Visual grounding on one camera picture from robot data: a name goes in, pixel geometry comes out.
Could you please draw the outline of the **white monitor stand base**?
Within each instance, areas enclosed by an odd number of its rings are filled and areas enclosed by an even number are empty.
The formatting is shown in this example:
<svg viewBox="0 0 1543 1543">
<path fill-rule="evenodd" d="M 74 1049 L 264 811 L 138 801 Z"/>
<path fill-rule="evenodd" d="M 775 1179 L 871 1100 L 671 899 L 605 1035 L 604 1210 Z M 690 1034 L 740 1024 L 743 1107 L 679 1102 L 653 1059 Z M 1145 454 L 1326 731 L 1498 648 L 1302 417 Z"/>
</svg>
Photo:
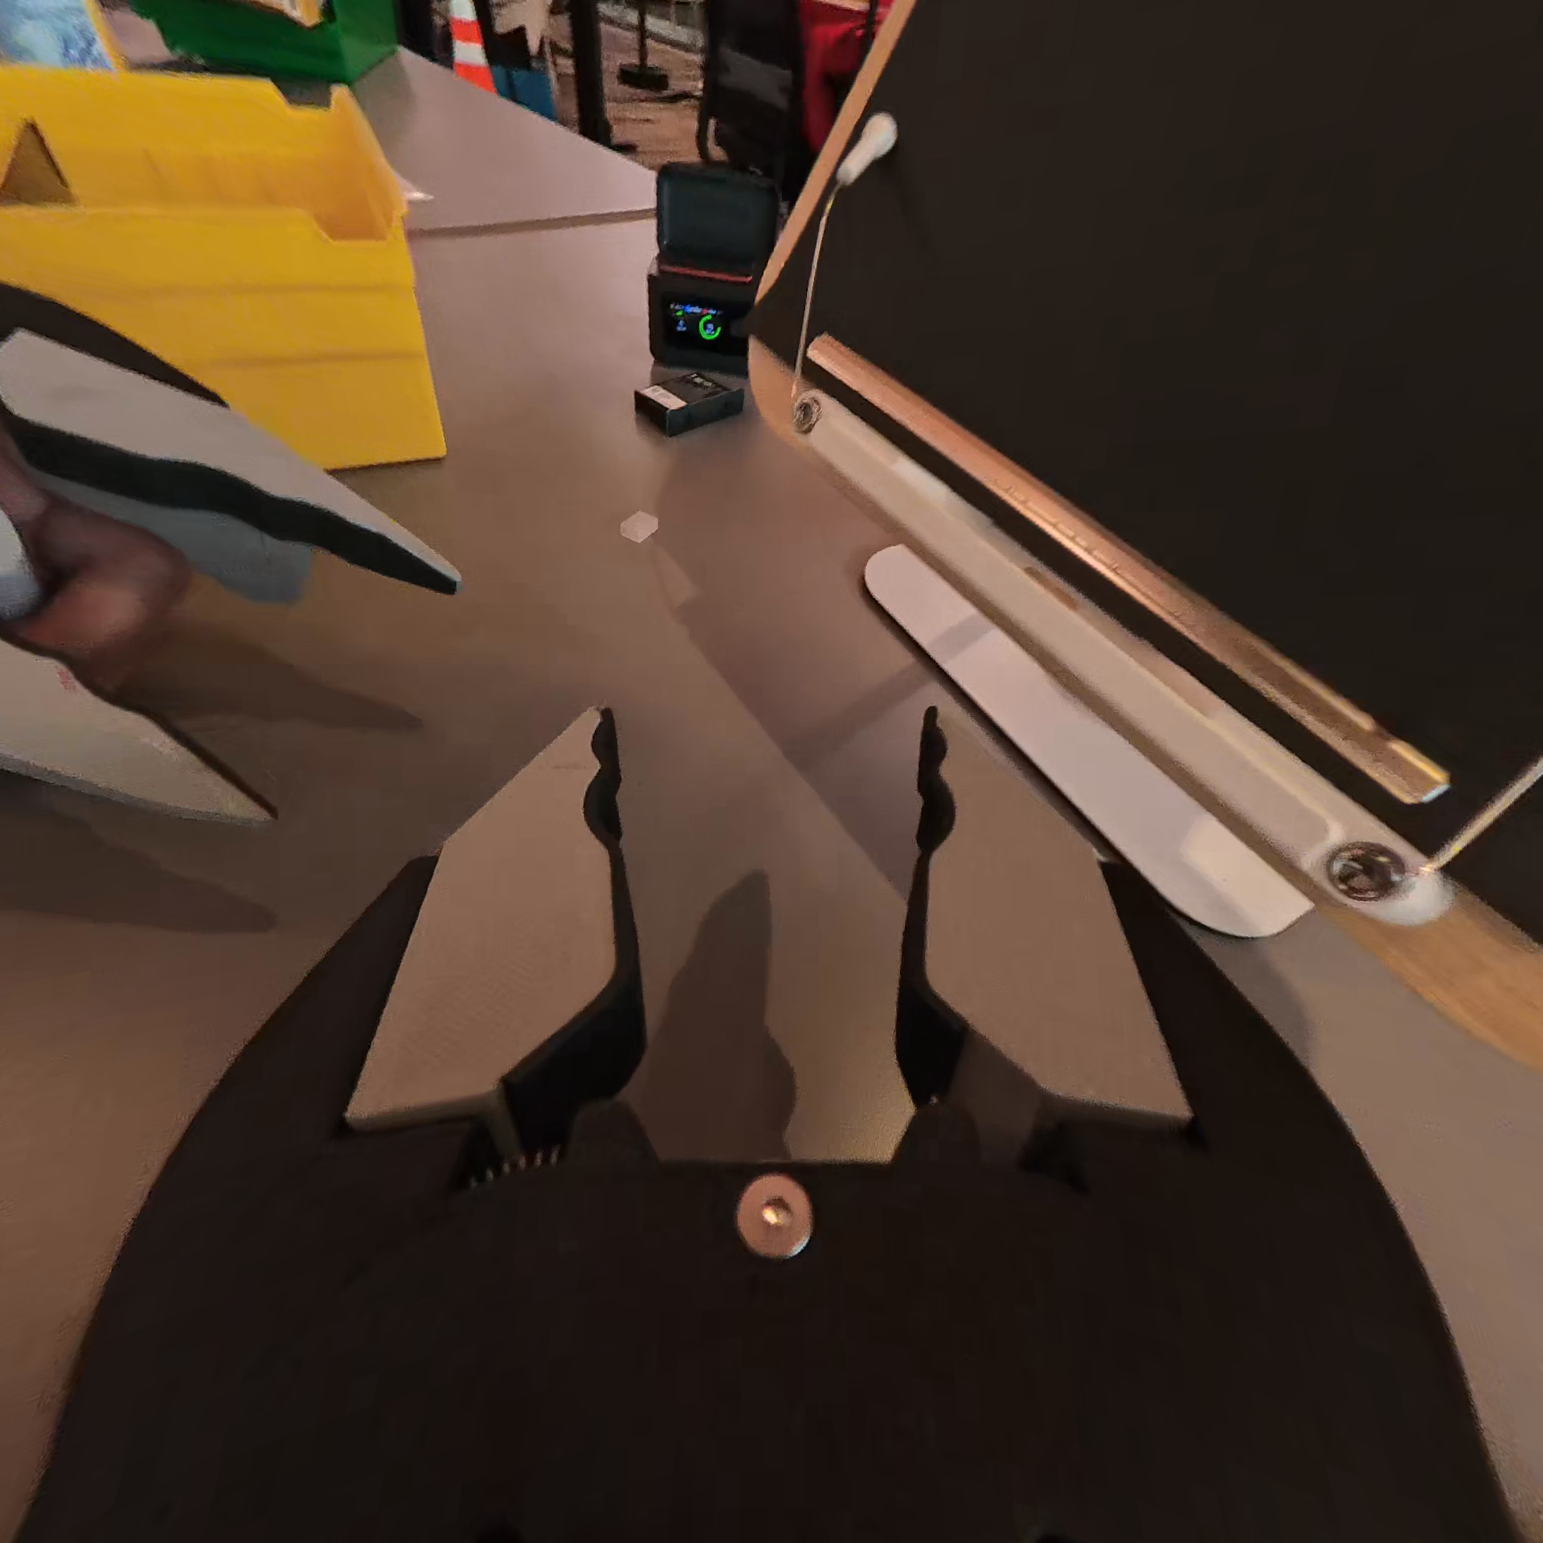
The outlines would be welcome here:
<svg viewBox="0 0 1543 1543">
<path fill-rule="evenodd" d="M 864 568 L 869 598 L 1035 771 L 1170 904 L 1210 930 L 1257 940 L 1311 901 L 1175 780 L 1079 702 L 913 549 Z"/>
</svg>

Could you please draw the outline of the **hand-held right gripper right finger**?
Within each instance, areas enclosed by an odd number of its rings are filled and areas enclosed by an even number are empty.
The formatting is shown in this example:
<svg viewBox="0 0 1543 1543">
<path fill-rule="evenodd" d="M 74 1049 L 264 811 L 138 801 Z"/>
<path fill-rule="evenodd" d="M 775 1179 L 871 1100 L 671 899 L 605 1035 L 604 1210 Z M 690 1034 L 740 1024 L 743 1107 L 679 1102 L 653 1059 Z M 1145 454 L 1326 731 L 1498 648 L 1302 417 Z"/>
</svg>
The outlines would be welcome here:
<svg viewBox="0 0 1543 1543">
<path fill-rule="evenodd" d="M 1104 864 L 951 710 L 925 710 L 896 1052 L 914 1105 L 1190 1121 Z"/>
</svg>

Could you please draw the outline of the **person's left hand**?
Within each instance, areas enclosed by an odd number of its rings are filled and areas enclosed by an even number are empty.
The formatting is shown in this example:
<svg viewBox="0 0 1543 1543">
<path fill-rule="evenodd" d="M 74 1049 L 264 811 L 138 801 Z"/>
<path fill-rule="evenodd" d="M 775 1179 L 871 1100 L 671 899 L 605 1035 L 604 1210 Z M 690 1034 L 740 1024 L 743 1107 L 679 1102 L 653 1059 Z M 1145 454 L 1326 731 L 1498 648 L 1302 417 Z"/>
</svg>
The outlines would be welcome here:
<svg viewBox="0 0 1543 1543">
<path fill-rule="evenodd" d="M 158 534 L 50 493 L 3 435 L 3 506 L 41 586 L 5 635 L 103 693 L 120 693 L 155 648 L 195 570 Z"/>
</svg>

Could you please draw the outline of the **yellow plastic bin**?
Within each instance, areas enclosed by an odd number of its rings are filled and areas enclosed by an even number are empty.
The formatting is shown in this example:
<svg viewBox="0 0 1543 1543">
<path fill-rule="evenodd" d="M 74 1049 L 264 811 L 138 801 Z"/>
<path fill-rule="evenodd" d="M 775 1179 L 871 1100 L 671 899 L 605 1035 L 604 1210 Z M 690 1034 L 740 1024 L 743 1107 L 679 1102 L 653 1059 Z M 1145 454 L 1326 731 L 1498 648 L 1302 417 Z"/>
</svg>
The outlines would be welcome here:
<svg viewBox="0 0 1543 1543">
<path fill-rule="evenodd" d="M 448 451 L 407 197 L 347 87 L 3 67 L 3 278 L 336 468 Z"/>
</svg>

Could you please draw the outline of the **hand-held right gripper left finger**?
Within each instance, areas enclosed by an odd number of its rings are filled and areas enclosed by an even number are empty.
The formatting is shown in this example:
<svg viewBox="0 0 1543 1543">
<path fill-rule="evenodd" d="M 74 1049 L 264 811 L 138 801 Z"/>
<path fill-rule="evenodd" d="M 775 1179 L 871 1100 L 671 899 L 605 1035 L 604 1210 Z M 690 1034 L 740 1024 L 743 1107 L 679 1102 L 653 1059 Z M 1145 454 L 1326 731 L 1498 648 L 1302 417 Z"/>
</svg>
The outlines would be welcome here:
<svg viewBox="0 0 1543 1543">
<path fill-rule="evenodd" d="M 581 711 L 441 847 L 347 1126 L 476 1121 L 559 1150 L 645 1050 L 616 722 Z"/>
</svg>

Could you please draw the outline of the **black bag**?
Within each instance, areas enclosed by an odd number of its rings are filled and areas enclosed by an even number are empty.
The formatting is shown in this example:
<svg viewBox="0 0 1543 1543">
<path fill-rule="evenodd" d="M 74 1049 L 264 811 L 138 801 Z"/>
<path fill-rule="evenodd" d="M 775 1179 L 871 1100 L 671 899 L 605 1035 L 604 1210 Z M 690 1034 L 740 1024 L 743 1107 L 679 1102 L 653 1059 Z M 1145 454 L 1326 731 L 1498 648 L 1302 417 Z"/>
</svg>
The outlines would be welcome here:
<svg viewBox="0 0 1543 1543">
<path fill-rule="evenodd" d="M 698 155 L 778 179 L 797 138 L 795 1 L 705 1 Z"/>
</svg>

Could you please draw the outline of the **small black battery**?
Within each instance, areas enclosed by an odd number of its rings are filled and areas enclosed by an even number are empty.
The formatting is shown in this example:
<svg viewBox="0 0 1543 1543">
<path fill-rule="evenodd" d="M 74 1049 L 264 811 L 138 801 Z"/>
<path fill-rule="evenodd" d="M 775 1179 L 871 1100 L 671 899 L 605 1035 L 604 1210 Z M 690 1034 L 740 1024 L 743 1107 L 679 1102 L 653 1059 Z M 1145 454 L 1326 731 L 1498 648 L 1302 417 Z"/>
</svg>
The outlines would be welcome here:
<svg viewBox="0 0 1543 1543">
<path fill-rule="evenodd" d="M 670 375 L 634 391 L 635 415 L 659 435 L 675 439 L 743 410 L 747 387 L 704 373 Z"/>
</svg>

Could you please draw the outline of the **orange traffic cone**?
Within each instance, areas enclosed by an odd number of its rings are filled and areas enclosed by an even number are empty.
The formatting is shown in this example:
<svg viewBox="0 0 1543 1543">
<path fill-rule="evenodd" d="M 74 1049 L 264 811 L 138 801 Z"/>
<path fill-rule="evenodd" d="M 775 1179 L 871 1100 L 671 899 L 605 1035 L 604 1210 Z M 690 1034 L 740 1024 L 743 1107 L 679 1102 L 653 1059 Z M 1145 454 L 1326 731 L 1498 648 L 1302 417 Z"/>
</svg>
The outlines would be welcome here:
<svg viewBox="0 0 1543 1543">
<path fill-rule="evenodd" d="M 478 3 L 471 0 L 446 1 L 446 16 L 453 37 L 455 75 L 478 89 L 497 94 Z"/>
</svg>

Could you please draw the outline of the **black monitor with tan frame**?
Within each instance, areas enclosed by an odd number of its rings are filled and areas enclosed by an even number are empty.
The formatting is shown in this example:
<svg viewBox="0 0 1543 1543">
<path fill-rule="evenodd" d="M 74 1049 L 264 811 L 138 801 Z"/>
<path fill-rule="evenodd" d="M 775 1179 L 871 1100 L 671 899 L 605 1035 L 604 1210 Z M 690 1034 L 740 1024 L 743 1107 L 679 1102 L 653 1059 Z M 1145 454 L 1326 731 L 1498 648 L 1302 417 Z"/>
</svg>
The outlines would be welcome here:
<svg viewBox="0 0 1543 1543">
<path fill-rule="evenodd" d="M 898 144 L 821 201 L 873 113 Z M 1538 3 L 894 3 L 757 404 L 1460 1027 L 1538 1068 Z"/>
</svg>

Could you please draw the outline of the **blue white labelled bottle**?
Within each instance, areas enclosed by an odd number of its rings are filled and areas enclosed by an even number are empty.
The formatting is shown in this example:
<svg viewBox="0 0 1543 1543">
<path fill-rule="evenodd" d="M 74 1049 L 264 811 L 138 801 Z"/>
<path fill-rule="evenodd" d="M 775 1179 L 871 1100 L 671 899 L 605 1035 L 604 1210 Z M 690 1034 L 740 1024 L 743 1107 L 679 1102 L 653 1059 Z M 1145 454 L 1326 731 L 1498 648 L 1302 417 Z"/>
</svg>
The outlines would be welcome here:
<svg viewBox="0 0 1543 1543">
<path fill-rule="evenodd" d="M 3 64 L 83 69 L 122 65 L 96 1 L 3 1 Z"/>
</svg>

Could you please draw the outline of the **red bag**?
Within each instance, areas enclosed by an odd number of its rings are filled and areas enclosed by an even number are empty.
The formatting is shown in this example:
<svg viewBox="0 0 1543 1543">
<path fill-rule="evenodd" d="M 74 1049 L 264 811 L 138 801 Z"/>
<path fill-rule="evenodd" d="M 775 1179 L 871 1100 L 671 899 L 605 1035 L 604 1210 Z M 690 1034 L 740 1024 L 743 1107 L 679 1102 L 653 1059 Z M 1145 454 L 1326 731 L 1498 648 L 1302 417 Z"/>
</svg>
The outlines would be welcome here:
<svg viewBox="0 0 1543 1543">
<path fill-rule="evenodd" d="M 801 114 L 822 142 L 894 1 L 797 1 Z"/>
</svg>

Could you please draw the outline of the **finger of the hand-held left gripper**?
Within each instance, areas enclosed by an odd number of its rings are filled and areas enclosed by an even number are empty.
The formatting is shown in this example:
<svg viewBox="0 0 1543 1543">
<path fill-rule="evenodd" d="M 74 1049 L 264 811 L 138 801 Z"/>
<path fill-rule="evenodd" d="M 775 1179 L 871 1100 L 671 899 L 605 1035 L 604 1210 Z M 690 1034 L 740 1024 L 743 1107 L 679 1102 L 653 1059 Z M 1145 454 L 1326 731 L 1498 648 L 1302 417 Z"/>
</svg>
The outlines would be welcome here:
<svg viewBox="0 0 1543 1543">
<path fill-rule="evenodd" d="M 437 549 L 226 404 L 31 329 L 5 340 L 3 402 L 43 489 L 152 533 L 247 601 L 296 602 L 315 551 L 460 589 Z"/>
<path fill-rule="evenodd" d="M 34 781 L 183 821 L 254 826 L 278 813 L 169 722 L 10 636 L 3 638 L 3 765 Z"/>
</svg>

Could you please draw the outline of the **green plastic crate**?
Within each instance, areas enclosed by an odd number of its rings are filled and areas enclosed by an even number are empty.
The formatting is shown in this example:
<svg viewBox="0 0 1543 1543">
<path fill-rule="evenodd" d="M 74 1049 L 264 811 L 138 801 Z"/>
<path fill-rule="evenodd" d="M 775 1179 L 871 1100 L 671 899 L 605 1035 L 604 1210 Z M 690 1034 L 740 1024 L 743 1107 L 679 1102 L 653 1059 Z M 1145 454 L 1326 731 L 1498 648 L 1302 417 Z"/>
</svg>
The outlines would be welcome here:
<svg viewBox="0 0 1543 1543">
<path fill-rule="evenodd" d="M 395 1 L 132 1 L 164 44 L 204 65 L 353 87 L 399 46 Z"/>
</svg>

